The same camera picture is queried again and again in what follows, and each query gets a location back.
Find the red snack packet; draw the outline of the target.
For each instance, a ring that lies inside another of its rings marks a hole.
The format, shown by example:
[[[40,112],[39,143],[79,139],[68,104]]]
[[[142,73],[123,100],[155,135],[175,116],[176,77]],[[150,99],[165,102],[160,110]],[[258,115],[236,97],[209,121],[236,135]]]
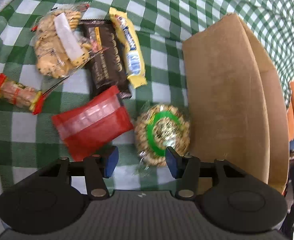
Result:
[[[104,145],[133,129],[131,118],[112,86],[84,106],[52,116],[60,139],[75,161],[95,154]]]

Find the round puffed grain cake pack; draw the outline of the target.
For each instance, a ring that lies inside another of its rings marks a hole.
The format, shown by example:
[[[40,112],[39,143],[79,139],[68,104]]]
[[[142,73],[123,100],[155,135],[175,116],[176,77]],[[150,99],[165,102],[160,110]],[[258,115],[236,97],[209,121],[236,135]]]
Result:
[[[172,147],[185,156],[190,146],[191,124],[180,108],[147,102],[135,123],[135,142],[140,161],[146,166],[165,166],[165,150]]]

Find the dark brown biscuit pack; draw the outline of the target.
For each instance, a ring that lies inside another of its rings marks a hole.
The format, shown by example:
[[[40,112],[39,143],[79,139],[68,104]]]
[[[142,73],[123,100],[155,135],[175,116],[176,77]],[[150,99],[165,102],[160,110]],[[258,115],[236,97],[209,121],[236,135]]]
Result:
[[[97,96],[116,85],[122,99],[132,97],[123,59],[123,45],[116,36],[110,20],[82,20],[80,28],[93,44],[94,50],[103,50],[91,59],[85,67],[90,72],[91,93]]]

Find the small red-ended peanut candy pack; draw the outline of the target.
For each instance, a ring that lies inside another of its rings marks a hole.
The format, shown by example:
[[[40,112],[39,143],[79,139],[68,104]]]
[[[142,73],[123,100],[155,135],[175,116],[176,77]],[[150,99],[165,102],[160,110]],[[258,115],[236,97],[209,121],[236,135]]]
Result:
[[[27,108],[33,115],[41,113],[45,101],[42,91],[9,79],[0,74],[0,99],[19,108]]]

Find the yellow snack bar wrapper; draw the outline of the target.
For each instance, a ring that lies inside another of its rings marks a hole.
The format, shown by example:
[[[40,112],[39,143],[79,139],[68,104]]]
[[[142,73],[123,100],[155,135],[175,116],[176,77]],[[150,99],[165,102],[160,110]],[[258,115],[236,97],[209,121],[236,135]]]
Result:
[[[127,79],[134,89],[147,85],[144,58],[133,23],[127,17],[126,12],[113,7],[109,8],[109,16],[118,40],[124,46],[123,55]]]

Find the clear bag of cookies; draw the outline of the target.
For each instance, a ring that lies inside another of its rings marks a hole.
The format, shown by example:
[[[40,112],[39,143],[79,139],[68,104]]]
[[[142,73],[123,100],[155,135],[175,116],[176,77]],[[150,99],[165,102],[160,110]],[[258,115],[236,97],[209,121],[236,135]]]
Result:
[[[108,49],[76,32],[89,7],[86,2],[63,4],[35,21],[34,52],[41,74],[55,79],[67,77]]]

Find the brown cardboard box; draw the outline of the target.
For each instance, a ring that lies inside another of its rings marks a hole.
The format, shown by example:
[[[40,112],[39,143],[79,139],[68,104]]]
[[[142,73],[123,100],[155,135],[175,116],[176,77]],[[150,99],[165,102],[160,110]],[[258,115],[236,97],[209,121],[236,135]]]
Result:
[[[283,192],[289,171],[287,109],[277,70],[237,14],[183,42],[190,153],[227,160]]]

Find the green white checkered cloth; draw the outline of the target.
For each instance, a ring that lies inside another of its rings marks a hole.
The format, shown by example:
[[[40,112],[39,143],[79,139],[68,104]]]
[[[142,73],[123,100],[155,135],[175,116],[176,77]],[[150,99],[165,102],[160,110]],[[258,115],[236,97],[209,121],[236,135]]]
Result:
[[[127,13],[135,25],[146,66],[147,85],[125,101],[135,118],[146,102],[187,105],[182,42],[225,14],[235,12],[269,53],[286,103],[294,80],[294,0],[12,0],[0,7],[0,74],[34,88],[43,76],[35,67],[35,20],[63,4],[88,2],[84,18],[105,18],[111,7]],[[0,194],[38,168],[68,155],[52,116],[90,100],[84,69],[66,80],[33,115],[0,100]],[[0,233],[4,230],[0,221]]]

